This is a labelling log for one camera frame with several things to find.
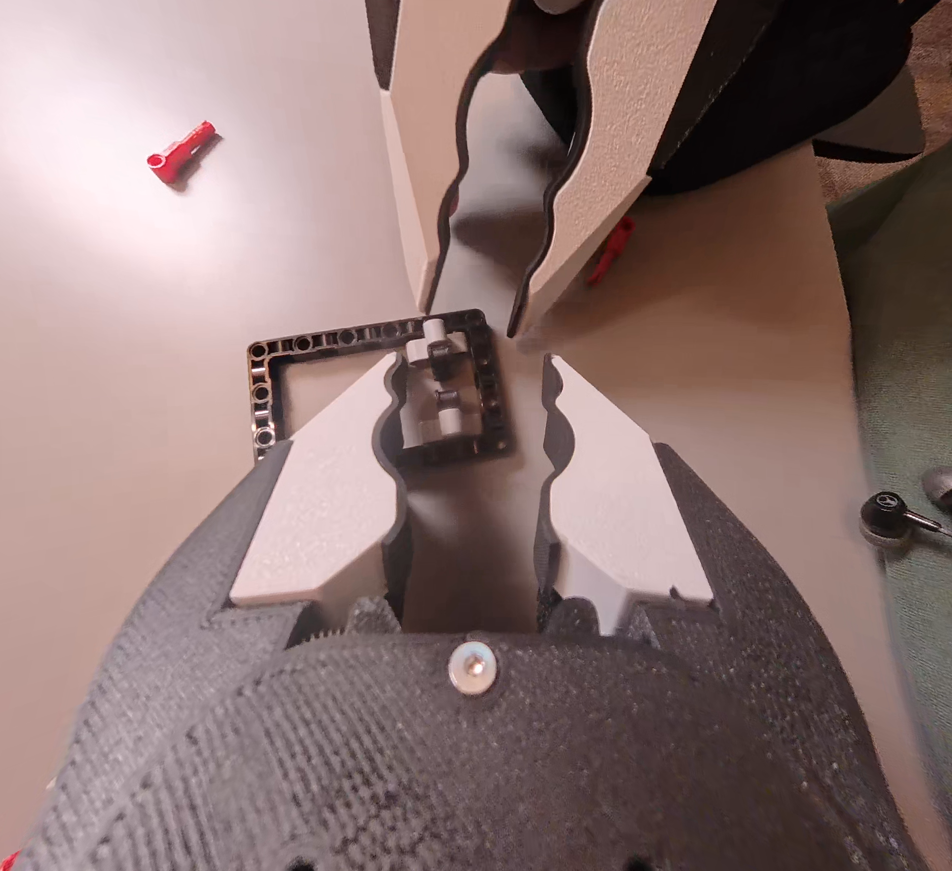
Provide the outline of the red lego connector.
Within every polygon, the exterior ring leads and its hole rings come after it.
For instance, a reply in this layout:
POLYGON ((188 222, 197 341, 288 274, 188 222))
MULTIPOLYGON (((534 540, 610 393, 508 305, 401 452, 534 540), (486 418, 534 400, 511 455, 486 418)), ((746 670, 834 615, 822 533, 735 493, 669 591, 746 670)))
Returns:
POLYGON ((149 155, 147 166, 163 185, 176 187, 187 169, 208 149, 217 136, 215 126, 208 121, 203 121, 183 139, 173 142, 161 152, 149 155))

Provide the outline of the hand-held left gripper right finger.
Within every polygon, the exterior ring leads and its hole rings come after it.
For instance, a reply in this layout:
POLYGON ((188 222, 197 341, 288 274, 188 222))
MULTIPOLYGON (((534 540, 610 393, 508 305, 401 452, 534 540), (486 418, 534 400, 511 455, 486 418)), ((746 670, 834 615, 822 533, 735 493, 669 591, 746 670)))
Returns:
POLYGON ((585 601, 612 635, 643 606, 703 610, 715 595, 649 434, 560 356, 543 358, 551 465, 533 546, 537 623, 585 601))

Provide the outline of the black wired earphones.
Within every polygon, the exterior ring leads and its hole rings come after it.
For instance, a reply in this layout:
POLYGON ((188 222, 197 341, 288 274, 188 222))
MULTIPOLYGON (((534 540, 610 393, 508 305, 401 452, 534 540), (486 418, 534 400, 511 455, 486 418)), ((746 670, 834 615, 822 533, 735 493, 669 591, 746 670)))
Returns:
MULTIPOLYGON (((933 467, 921 478, 924 495, 936 510, 951 514, 951 467, 933 467)), ((866 542, 887 556, 904 555, 922 537, 950 539, 944 522, 911 509, 895 492, 881 491, 868 498, 860 510, 860 532, 866 542)))

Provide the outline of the green cloth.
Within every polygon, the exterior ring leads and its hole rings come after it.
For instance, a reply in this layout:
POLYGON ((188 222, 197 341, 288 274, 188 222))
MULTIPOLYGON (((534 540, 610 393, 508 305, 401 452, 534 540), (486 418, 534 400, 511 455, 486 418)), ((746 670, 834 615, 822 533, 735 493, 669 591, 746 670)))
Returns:
MULTIPOLYGON (((827 207, 875 489, 950 529, 922 485, 951 460, 951 144, 827 207)), ((916 531, 884 561, 926 773, 950 822, 950 539, 916 531)))

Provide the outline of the black lego frame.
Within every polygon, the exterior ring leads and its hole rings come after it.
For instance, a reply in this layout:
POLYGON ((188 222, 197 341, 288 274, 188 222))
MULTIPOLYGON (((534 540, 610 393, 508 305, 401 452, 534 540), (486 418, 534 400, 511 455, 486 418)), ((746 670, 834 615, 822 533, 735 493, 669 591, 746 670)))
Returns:
POLYGON ((435 316, 417 316, 253 342, 246 351, 251 437, 255 462, 263 460, 281 440, 291 436, 285 417, 290 405, 284 374, 290 365, 339 362, 367 353, 396 352, 405 366, 398 377, 401 410, 388 422, 387 458, 400 471, 435 468, 457 462, 504 457, 514 448, 506 413, 505 390, 495 338, 482 310, 463 309, 435 316), (439 317, 450 332, 466 338, 472 384, 464 389, 464 434, 406 447, 401 411, 406 402, 406 345, 422 336, 422 322, 439 317))

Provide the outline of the red lego pin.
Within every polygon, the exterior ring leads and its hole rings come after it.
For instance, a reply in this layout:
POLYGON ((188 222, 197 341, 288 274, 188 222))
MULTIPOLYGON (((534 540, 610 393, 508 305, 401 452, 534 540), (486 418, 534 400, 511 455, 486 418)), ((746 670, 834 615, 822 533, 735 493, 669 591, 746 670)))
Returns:
POLYGON ((586 286, 594 287, 603 281, 615 263, 622 257, 634 230, 634 220, 630 215, 625 214, 610 231, 604 245, 601 247, 601 255, 586 279, 586 286))

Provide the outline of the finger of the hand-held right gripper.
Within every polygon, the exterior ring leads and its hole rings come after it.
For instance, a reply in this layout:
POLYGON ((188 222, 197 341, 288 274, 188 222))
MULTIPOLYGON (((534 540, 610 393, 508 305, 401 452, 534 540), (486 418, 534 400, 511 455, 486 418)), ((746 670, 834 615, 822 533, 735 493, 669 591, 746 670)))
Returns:
POLYGON ((449 205, 469 164, 466 123, 487 53, 512 0, 400 0, 382 113, 411 294, 432 306, 449 205))
POLYGON ((578 119, 543 197, 541 250, 507 335, 536 325, 650 182, 649 165, 718 0, 595 0, 577 59, 578 119))

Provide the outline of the grey lego connector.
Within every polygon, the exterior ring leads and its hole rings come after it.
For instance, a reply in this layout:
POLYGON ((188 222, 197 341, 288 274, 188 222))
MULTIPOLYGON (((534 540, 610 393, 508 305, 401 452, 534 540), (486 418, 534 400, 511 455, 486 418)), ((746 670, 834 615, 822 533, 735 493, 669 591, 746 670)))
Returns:
POLYGON ((406 447, 465 432, 464 389, 472 384, 466 338, 439 317, 422 322, 422 336, 406 345, 406 402, 401 411, 406 447))

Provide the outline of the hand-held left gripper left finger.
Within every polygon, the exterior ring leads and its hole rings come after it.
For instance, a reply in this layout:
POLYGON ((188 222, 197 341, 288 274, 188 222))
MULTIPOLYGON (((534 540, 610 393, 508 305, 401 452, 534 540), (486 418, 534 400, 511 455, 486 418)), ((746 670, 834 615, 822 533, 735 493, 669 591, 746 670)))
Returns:
POLYGON ((393 457, 407 374, 387 353, 284 443, 232 603, 311 602, 323 626, 343 626, 357 600, 383 597, 403 617, 412 537, 393 457))

